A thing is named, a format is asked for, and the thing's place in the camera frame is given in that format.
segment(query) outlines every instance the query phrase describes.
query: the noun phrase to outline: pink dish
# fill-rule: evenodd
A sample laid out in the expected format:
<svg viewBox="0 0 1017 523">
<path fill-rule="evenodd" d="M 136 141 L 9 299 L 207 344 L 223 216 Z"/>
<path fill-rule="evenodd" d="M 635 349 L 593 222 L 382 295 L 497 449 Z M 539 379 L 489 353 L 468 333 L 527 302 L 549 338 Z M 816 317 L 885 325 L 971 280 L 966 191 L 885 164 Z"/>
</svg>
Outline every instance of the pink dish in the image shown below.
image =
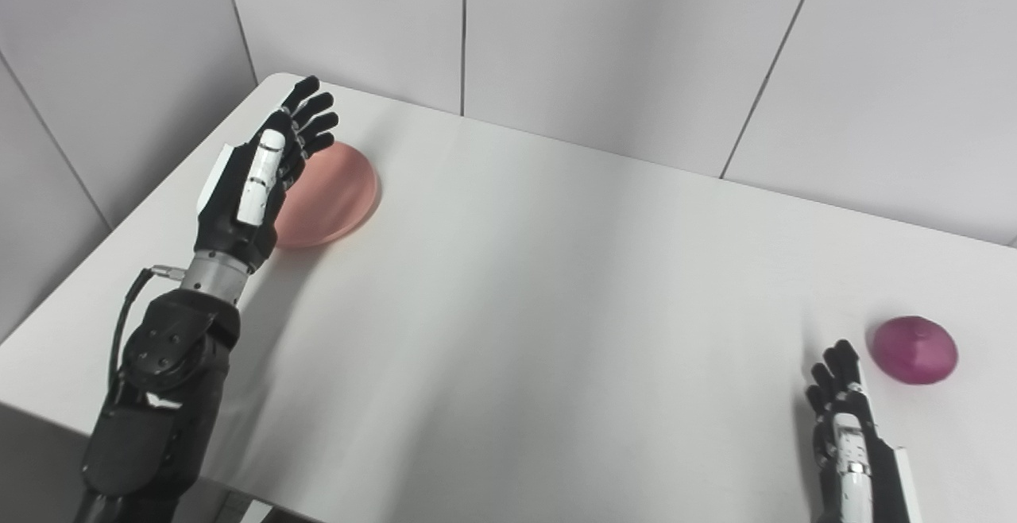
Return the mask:
<svg viewBox="0 0 1017 523">
<path fill-rule="evenodd" d="M 873 335 L 870 352 L 884 372 L 905 384 L 934 384 L 957 367 L 957 345 L 941 325 L 926 317 L 887 321 Z"/>
<path fill-rule="evenodd" d="M 276 247 L 297 249 L 335 241 L 374 210 L 378 178 L 360 151 L 335 142 L 307 161 L 276 220 Z"/>
</svg>

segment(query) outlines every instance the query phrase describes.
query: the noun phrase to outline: robotic hand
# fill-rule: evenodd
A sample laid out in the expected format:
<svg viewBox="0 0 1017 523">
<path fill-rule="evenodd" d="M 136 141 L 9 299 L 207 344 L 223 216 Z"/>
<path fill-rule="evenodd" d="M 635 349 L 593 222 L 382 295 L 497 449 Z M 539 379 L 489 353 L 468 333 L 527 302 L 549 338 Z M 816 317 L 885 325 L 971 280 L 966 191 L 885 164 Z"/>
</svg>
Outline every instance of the robotic hand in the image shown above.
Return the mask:
<svg viewBox="0 0 1017 523">
<path fill-rule="evenodd" d="M 846 340 L 813 366 L 813 450 L 824 512 L 817 523 L 920 523 L 907 456 L 876 430 L 858 355 Z"/>
<path fill-rule="evenodd" d="M 331 93 L 311 97 L 316 77 L 294 85 L 282 107 L 247 143 L 225 147 L 198 198 L 195 251 L 232 255 L 256 271 L 276 245 L 273 227 L 286 191 L 307 159 L 331 147 L 328 129 L 339 125 Z"/>
<path fill-rule="evenodd" d="M 312 154 L 332 146 L 327 129 L 339 124 L 325 113 L 332 95 L 312 97 L 318 88 L 313 76 L 299 81 L 253 138 L 224 149 L 199 199 L 187 271 L 142 270 L 127 292 L 76 523 L 170 523 L 197 480 L 240 338 L 240 292 L 272 253 L 286 190 Z M 156 274 L 181 286 L 152 301 L 118 362 L 130 303 Z"/>
</svg>

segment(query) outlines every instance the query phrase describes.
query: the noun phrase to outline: purple object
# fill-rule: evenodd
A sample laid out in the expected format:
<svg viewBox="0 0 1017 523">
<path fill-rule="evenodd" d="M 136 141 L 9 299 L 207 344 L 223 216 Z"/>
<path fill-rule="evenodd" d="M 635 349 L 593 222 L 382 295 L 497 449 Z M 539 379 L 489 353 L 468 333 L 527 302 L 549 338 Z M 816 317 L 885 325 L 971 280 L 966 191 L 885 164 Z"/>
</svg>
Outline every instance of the purple object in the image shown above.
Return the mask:
<svg viewBox="0 0 1017 523">
<path fill-rule="evenodd" d="M 905 384 L 934 384 L 957 367 L 957 345 L 943 327 L 921 316 L 900 316 L 876 330 L 873 359 Z"/>
</svg>

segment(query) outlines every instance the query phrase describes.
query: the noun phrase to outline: robot finger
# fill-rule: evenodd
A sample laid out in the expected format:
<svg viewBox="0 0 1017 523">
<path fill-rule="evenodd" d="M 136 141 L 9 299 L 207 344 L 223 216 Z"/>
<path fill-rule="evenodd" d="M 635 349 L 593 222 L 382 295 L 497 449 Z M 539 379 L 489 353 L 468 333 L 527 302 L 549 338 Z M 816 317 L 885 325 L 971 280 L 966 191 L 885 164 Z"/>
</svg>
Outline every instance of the robot finger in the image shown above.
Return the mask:
<svg viewBox="0 0 1017 523">
<path fill-rule="evenodd" d="M 293 187 L 293 184 L 300 179 L 300 175 L 304 173 L 305 167 L 307 167 L 307 162 L 300 159 L 294 162 L 290 169 L 287 169 L 286 172 L 280 174 L 279 179 L 280 183 L 283 183 L 284 190 L 290 190 L 290 188 Z"/>
<path fill-rule="evenodd" d="M 313 139 L 310 139 L 307 146 L 304 147 L 304 151 L 307 156 L 313 156 L 319 151 L 332 147 L 332 143 L 335 143 L 335 141 L 336 138 L 332 135 L 332 132 L 323 132 L 323 134 L 316 135 Z"/>
<path fill-rule="evenodd" d="M 319 132 L 324 132 L 326 129 L 333 129 L 339 125 L 339 116 L 335 111 L 331 111 L 327 114 L 320 114 L 320 116 L 313 118 L 300 130 L 300 135 L 304 138 L 313 138 L 319 134 Z"/>
<path fill-rule="evenodd" d="M 833 374 L 830 373 L 830 370 L 824 364 L 816 364 L 813 366 L 812 371 L 816 386 L 823 391 L 823 400 L 825 402 L 833 402 L 834 397 L 837 395 Z"/>
<path fill-rule="evenodd" d="M 304 104 L 304 107 L 297 110 L 293 115 L 293 121 L 296 122 L 297 128 L 303 128 L 312 117 L 316 116 L 316 114 L 320 114 L 322 111 L 330 109 L 334 102 L 335 100 L 333 99 L 331 93 L 320 93 L 320 95 L 309 99 L 307 104 Z"/>
<path fill-rule="evenodd" d="M 846 387 L 850 390 L 851 385 L 861 388 L 861 372 L 858 370 L 858 353 L 854 347 L 846 340 L 838 341 L 834 345 L 837 353 L 837 360 L 840 362 L 840 371 Z"/>
<path fill-rule="evenodd" d="M 847 392 L 847 385 L 844 383 L 844 373 L 841 370 L 841 363 L 839 357 L 837 357 L 837 351 L 833 348 L 824 350 L 823 360 L 826 362 L 827 369 L 830 370 L 830 375 L 833 376 L 833 389 L 835 395 L 841 392 Z"/>
<path fill-rule="evenodd" d="M 294 114 L 300 103 L 303 100 L 307 100 L 309 96 L 317 92 L 321 82 L 316 76 L 308 76 L 303 78 L 303 80 L 298 81 L 294 86 L 293 91 L 290 92 L 290 96 L 286 97 L 283 102 L 283 107 L 289 111 L 290 114 Z"/>
<path fill-rule="evenodd" d="M 809 404 L 813 407 L 816 415 L 821 416 L 825 413 L 827 401 L 824 399 L 823 389 L 815 385 L 810 386 L 805 390 L 805 399 L 809 400 Z"/>
</svg>

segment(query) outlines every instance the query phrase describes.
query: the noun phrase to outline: table surface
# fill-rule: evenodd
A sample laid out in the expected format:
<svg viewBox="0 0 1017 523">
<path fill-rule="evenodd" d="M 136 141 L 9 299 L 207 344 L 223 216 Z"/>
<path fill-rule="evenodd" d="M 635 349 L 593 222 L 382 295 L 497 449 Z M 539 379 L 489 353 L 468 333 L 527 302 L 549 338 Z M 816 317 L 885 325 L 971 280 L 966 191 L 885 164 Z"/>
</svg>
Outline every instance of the table surface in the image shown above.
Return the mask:
<svg viewBox="0 0 1017 523">
<path fill-rule="evenodd" d="M 91 431 L 124 291 L 187 265 L 219 149 L 295 80 L 266 78 L 0 346 L 0 402 Z M 249 283 L 205 476 L 327 522 L 807 522 L 809 366 L 921 314 L 960 366 L 908 387 L 864 358 L 881 429 L 926 522 L 1009 512 L 1017 251 L 325 88 L 381 201 Z"/>
</svg>

